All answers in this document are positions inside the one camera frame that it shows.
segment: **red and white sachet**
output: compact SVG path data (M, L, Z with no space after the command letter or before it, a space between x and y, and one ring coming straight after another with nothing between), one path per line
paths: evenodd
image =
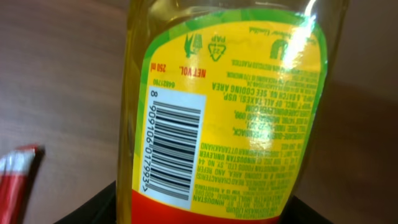
M27 177L38 151L38 145L22 146L0 157L0 224L17 222Z

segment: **yellow liquid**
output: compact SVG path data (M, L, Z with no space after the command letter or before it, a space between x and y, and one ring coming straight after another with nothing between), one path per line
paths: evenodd
M346 0L134 0L127 22L117 185L118 224L131 224L132 162L141 67L155 37L194 17L225 9L269 8L317 15L327 40L329 64L335 54Z

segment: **transparent bottle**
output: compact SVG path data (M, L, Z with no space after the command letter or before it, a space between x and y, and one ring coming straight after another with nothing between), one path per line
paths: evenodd
M140 112L138 111L141 74L143 73L143 61L146 52L148 51L148 47L158 36L179 24L195 20L196 18L206 17L206 15L220 11L232 11L239 9L275 9L283 12L293 12L291 15L296 13L296 15L304 18L304 20L307 19L307 22L308 20L315 21L323 31L326 38L325 48L327 49L327 61L329 64L328 67L330 69L330 65L333 64L334 61L341 25L347 5L348 1L346 0L132 1L127 23L126 59L121 110L119 165L117 179L118 223L127 224L137 221L134 219L134 217L132 218L132 204L134 204L134 199L132 200L132 177L134 151L142 150L141 148L135 148L135 142L137 141L135 136L137 136L137 132L140 132L138 133L138 135L140 135L144 129L137 128L139 120L142 119L139 116ZM238 217L237 219L245 220L244 217Z

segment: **white barcode background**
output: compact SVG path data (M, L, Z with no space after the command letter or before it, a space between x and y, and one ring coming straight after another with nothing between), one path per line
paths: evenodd
M140 191L190 209L206 96L151 86L147 97ZM151 124L149 113L154 108Z

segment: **logo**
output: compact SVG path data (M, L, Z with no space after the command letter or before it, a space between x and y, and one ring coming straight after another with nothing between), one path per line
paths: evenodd
M210 56L213 61L217 62L221 56L225 53L226 46L225 46L225 37L222 36L214 36L211 38L211 43L208 46L210 51Z
M201 48L202 48L201 34L191 35L191 37L188 37L187 34L187 36L185 37L185 44L184 44L184 50L187 55L187 58L190 58L191 55L196 55Z

